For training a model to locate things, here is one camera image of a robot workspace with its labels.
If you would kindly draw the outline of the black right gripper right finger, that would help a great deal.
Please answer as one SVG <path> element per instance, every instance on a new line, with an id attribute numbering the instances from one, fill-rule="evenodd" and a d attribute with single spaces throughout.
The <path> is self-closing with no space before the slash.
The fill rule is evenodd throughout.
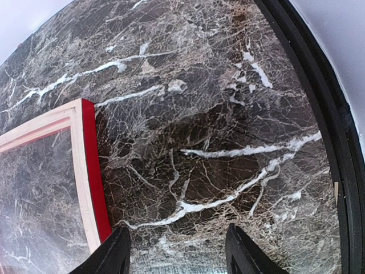
<path id="1" fill-rule="evenodd" d="M 287 271 L 276 265 L 237 225 L 229 224 L 225 238 L 227 273 L 271 274 Z"/>

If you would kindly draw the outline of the clear acrylic sheet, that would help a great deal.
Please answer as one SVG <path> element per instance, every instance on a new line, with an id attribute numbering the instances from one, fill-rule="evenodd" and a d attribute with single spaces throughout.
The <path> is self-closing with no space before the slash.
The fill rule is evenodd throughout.
<path id="1" fill-rule="evenodd" d="M 89 255 L 70 132 L 1 153 L 1 272 L 69 273 Z"/>

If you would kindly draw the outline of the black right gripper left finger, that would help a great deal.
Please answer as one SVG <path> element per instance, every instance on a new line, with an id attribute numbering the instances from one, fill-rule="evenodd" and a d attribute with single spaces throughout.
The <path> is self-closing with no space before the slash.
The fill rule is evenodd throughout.
<path id="1" fill-rule="evenodd" d="M 117 228 L 91 256 L 70 274 L 129 273 L 131 238 L 127 227 Z"/>

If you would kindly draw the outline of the red wooden picture frame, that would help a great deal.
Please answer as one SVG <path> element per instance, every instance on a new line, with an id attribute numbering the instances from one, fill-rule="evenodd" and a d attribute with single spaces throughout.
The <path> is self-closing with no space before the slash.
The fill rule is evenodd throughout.
<path id="1" fill-rule="evenodd" d="M 2 130 L 1 153 L 65 130 L 71 135 L 76 191 L 91 255 L 111 234 L 100 172 L 94 104 L 77 99 L 12 130 Z"/>

